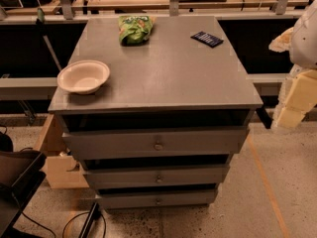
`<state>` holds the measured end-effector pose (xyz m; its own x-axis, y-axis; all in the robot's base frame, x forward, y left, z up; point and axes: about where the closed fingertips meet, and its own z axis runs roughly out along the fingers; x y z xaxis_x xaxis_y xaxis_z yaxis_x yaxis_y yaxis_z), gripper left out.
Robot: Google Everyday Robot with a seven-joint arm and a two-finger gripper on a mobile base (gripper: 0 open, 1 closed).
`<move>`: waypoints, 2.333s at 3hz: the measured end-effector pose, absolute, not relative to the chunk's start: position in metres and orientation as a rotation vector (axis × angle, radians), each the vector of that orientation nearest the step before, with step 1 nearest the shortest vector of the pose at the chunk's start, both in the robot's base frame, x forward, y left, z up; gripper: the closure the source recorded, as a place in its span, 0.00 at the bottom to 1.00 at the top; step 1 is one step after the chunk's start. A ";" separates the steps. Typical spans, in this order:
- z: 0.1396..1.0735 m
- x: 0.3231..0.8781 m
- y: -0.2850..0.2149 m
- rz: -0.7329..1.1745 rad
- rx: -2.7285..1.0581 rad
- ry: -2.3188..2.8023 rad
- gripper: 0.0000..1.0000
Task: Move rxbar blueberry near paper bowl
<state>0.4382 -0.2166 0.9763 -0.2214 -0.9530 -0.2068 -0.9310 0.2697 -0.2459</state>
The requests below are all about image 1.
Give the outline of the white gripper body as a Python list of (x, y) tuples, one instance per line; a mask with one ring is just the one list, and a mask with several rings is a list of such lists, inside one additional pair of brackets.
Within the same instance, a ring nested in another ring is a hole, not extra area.
[(291, 78), (296, 78), (299, 76), (310, 76), (310, 72), (311, 72), (310, 68), (302, 67), (298, 64), (295, 64), (292, 67), (291, 71), (289, 72), (289, 76)]

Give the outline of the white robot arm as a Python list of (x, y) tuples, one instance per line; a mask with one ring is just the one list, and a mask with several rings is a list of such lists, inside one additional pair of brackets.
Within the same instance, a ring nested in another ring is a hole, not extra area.
[(273, 128), (290, 130), (317, 105), (317, 1), (268, 48), (278, 53), (289, 51), (293, 63), (273, 113)]

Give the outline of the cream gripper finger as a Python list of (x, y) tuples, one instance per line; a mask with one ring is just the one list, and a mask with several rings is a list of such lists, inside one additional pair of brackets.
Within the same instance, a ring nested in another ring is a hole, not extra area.
[(317, 104), (317, 71), (306, 70), (291, 79), (291, 87), (285, 99), (285, 107), (309, 112)]
[(297, 127), (305, 114), (298, 110), (279, 107), (276, 111), (276, 125), (287, 129)]

